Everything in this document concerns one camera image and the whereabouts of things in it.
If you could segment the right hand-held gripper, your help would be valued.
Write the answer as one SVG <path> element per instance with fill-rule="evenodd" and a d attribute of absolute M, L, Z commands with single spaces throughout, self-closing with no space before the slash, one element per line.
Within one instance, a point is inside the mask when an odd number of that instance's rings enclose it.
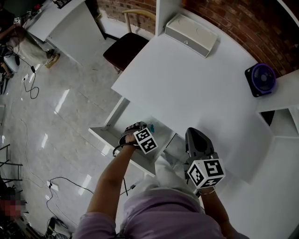
<path fill-rule="evenodd" d="M 223 160 L 218 157 L 211 140 L 201 131 L 193 127 L 187 129 L 185 148 L 189 167 L 186 175 L 195 188 L 214 187 L 225 177 Z"/>

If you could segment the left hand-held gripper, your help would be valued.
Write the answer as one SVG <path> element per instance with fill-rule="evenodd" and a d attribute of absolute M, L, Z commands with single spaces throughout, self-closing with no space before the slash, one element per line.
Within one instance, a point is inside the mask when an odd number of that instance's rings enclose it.
<path fill-rule="evenodd" d="M 140 121 L 128 126 L 124 131 L 124 137 L 130 133 L 134 134 L 138 143 L 136 148 L 145 155 L 157 148 L 157 143 L 145 122 Z"/>

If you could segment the person's left hand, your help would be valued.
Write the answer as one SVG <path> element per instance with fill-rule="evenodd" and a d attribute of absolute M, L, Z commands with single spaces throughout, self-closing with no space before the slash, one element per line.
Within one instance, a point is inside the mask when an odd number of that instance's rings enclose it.
<path fill-rule="evenodd" d="M 135 147 L 138 145 L 134 134 L 130 133 L 125 136 L 125 145 L 130 145 Z"/>

